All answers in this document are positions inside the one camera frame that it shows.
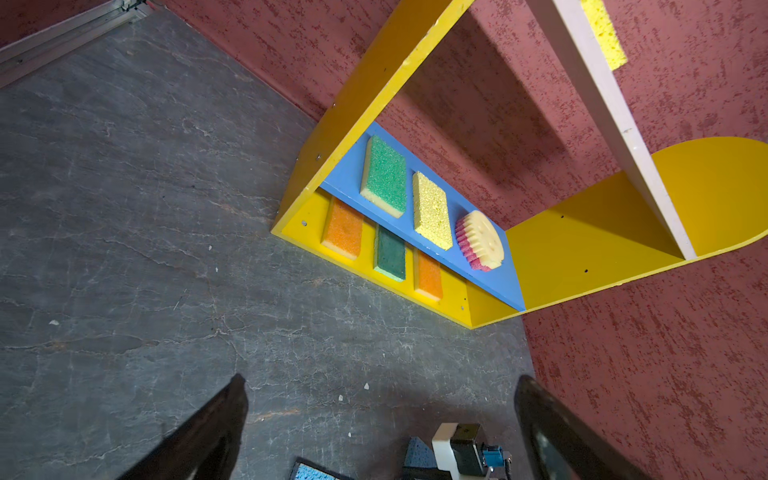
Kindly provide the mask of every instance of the sponge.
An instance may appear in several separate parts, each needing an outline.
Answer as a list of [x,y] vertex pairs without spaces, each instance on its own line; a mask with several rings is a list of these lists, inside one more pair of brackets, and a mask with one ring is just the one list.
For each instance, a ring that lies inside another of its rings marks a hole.
[[439,301],[442,298],[440,263],[422,251],[413,256],[413,288],[423,296]]
[[394,218],[406,211],[406,159],[375,135],[368,140],[360,194]]
[[443,250],[453,247],[445,192],[421,172],[413,174],[413,229]]
[[373,269],[396,282],[406,279],[406,242],[381,225],[376,225]]
[[589,24],[592,26],[595,38],[598,39],[600,49],[611,70],[616,70],[627,63],[627,54],[619,43],[614,24],[605,9],[603,0],[581,0],[581,7],[587,14]]
[[504,260],[502,240],[493,223],[479,210],[456,222],[456,241],[474,270],[489,272]]
[[350,260],[356,259],[362,243],[362,214],[332,198],[321,243]]

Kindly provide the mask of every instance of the textured wall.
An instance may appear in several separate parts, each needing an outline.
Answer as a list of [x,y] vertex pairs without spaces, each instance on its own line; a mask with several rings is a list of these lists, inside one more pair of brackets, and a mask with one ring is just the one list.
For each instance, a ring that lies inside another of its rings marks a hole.
[[652,476],[768,476],[768,238],[524,323],[537,377]]
[[[314,118],[396,0],[170,0]],[[764,0],[608,0],[617,78],[652,151],[768,136]],[[503,227],[616,171],[523,0],[478,0],[379,122]]]
[[11,0],[0,15],[0,47],[97,7],[107,0]]

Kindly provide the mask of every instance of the marble floor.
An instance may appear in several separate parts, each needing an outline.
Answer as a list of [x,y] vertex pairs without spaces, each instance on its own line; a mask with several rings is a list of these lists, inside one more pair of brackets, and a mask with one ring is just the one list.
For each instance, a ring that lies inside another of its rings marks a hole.
[[114,478],[241,372],[233,478],[393,479],[444,421],[530,478],[520,319],[463,329],[270,235],[313,124],[169,12],[0,91],[0,476]]

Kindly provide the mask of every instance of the shelf compartment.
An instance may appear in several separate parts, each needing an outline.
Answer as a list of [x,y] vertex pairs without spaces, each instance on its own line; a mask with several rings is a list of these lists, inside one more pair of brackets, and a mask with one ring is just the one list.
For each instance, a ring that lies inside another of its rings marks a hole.
[[296,215],[286,222],[280,237],[462,326],[476,327],[471,320],[467,282],[459,275],[442,268],[443,298],[439,301],[428,299],[414,290],[413,247],[406,248],[406,280],[404,282],[396,282],[373,269],[376,225],[369,219],[362,224],[362,249],[357,259],[350,260],[321,245],[330,201],[330,194],[316,190]]

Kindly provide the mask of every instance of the blue shelf board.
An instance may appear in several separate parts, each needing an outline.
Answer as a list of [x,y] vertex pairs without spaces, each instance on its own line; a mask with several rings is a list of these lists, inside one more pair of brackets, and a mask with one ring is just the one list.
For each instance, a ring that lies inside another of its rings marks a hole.
[[[408,181],[406,182],[408,202],[406,203],[406,212],[400,218],[394,218],[392,215],[389,215],[360,195],[362,169],[366,161],[366,146],[368,144],[368,139],[373,135],[378,135],[390,147],[394,148],[406,158],[406,166],[408,168]],[[388,134],[387,131],[376,122],[374,122],[353,147],[349,149],[349,152],[344,155],[344,158],[341,159],[333,171],[326,177],[321,188],[355,208],[369,219],[383,225],[406,242],[428,254],[517,311],[525,310],[525,302],[523,301],[522,291],[520,291],[518,274],[515,271],[515,264],[512,261],[512,254],[509,250],[507,235],[499,225],[493,223],[499,238],[502,239],[502,243],[504,244],[504,261],[499,268],[495,268],[490,272],[472,269],[469,262],[464,258],[461,249],[458,247],[455,233],[452,232],[453,247],[448,250],[443,250],[413,230],[412,177],[417,171],[422,172],[428,179],[435,182],[438,187],[445,191],[445,195],[448,198],[448,215],[451,221],[452,231],[459,218],[464,217],[473,210],[479,210],[472,205],[469,200],[464,198],[459,192],[454,190],[453,187],[440,178],[438,174],[424,165],[421,160],[408,151],[407,148],[403,147],[400,142],[395,140],[392,135]]]

